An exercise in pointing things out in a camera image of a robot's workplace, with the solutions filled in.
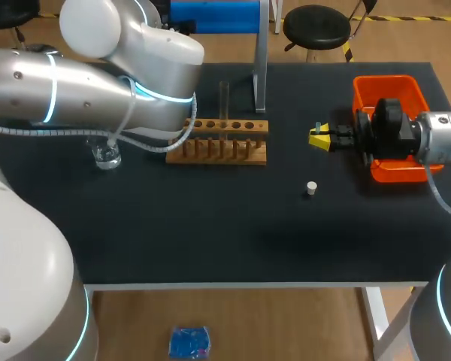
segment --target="wooden floor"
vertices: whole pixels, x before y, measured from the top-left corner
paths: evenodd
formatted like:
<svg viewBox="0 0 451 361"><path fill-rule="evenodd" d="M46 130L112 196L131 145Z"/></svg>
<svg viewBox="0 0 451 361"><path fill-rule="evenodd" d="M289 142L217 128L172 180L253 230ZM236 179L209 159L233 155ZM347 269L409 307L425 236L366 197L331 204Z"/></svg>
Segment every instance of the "wooden floor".
<svg viewBox="0 0 451 361"><path fill-rule="evenodd" d="M42 11L58 12L60 0L44 0ZM284 14L320 3L349 14L356 0L284 0ZM451 0L379 0L373 15L451 16ZM77 58L60 38L57 20L34 20L23 27L28 43L53 44ZM196 35L206 62L252 62L255 37ZM270 62L304 62L305 50L284 53L283 36L269 39ZM357 62L430 62L451 102L451 23L366 22L351 42ZM0 32L0 47L13 44ZM320 52L318 62L344 62L341 49ZM404 303L408 289L384 289L389 319ZM371 359L352 289L195 290L98 294L95 314L101 333L100 361L167 359L173 326L209 326L212 360Z"/></svg>

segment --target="orange plastic bin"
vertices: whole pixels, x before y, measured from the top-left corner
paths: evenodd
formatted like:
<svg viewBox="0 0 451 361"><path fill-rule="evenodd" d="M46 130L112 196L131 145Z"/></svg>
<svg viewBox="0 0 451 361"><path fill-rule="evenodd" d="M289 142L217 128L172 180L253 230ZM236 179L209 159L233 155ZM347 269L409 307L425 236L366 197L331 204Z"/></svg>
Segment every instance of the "orange plastic bin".
<svg viewBox="0 0 451 361"><path fill-rule="evenodd" d="M412 120L419 113L429 111L418 83L409 75L384 75L357 77L354 79L353 111L364 111L372 117L374 108L381 98L396 98L401 102L403 112ZM436 173L442 165L431 165ZM373 178L381 183L426 182L426 173L422 165L412 156L405 160L373 160L371 164Z"/></svg>

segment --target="black table mat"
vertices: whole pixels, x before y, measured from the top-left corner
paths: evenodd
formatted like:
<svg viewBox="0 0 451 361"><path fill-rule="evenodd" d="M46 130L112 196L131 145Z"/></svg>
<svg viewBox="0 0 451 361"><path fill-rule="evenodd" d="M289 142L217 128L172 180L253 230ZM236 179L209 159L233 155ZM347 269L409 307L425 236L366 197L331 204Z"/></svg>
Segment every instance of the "black table mat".
<svg viewBox="0 0 451 361"><path fill-rule="evenodd" d="M316 121L351 117L359 75L412 75L433 111L449 110L431 66L270 64L259 115L251 70L205 65L198 116L218 116L228 80L229 117L270 122L266 167L166 165L121 143L122 165L103 172L84 138L3 135L0 166L61 229L87 284L432 278L451 257L451 217L427 185L376 184L354 157L307 143ZM451 168L436 179L451 204ZM318 184L312 199L301 196L308 181Z"/></svg>

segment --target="wooden test tube rack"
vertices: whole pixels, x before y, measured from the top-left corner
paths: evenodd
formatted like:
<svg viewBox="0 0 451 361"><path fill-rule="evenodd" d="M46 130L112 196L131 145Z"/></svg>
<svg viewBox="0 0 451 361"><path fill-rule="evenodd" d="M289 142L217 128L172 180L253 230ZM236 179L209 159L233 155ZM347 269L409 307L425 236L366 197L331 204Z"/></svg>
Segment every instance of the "wooden test tube rack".
<svg viewBox="0 0 451 361"><path fill-rule="evenodd" d="M200 134L218 134L218 139L201 138ZM266 165L265 137L269 133L267 120L197 119L188 140L168 152L171 164ZM235 135L247 139L234 139Z"/></svg>

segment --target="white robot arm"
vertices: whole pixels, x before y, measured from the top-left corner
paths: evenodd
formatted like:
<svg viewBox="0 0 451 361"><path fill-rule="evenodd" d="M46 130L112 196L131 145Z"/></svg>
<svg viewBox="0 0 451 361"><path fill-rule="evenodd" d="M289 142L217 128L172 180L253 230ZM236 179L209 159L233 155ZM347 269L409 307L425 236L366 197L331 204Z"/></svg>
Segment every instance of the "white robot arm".
<svg viewBox="0 0 451 361"><path fill-rule="evenodd" d="M116 65L131 81L70 59L0 50L0 117L113 132L134 102L125 130L176 138L190 111L204 48L160 26L149 0L67 0L60 14L67 44Z"/></svg>

